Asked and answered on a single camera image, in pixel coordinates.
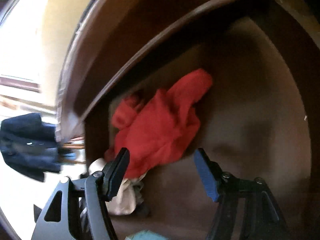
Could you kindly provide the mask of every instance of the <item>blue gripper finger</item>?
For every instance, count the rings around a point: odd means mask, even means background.
[[[210,161],[202,148],[195,151],[194,162],[207,196],[217,202],[220,196],[218,189],[221,184],[222,169],[219,164]]]

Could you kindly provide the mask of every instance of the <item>floor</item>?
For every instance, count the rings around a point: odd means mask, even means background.
[[[0,121],[27,111],[12,111],[0,106]],[[55,119],[44,117],[44,122],[55,123]],[[84,150],[79,160],[84,159]],[[0,207],[7,220],[22,240],[30,240],[35,228],[33,205],[43,208],[61,177],[77,179],[86,171],[84,164],[64,165],[60,174],[46,173],[45,182],[38,182],[21,175],[4,163],[0,154]]]

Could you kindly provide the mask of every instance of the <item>dark blue jacket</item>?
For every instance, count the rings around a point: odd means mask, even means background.
[[[44,181],[44,172],[60,172],[55,125],[42,122],[38,113],[1,122],[0,151],[4,162],[17,172]]]

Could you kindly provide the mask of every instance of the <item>yellow wall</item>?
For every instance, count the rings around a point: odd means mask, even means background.
[[[44,66],[40,69],[44,104],[55,105],[60,71],[82,12],[90,0],[48,0],[41,28]]]

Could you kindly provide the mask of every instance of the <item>screw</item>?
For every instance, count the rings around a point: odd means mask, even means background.
[[[225,172],[222,173],[222,177],[224,177],[225,179],[229,179],[231,177],[231,173],[225,171]]]
[[[93,174],[93,176],[95,177],[95,178],[100,178],[101,176],[102,176],[102,171],[96,171],[94,174]]]
[[[255,181],[256,183],[258,183],[258,184],[263,184],[263,183],[264,183],[263,178],[259,178],[259,177],[255,178],[254,181]]]
[[[68,177],[63,177],[63,178],[60,179],[60,182],[61,182],[61,183],[67,183],[68,180],[69,180]]]

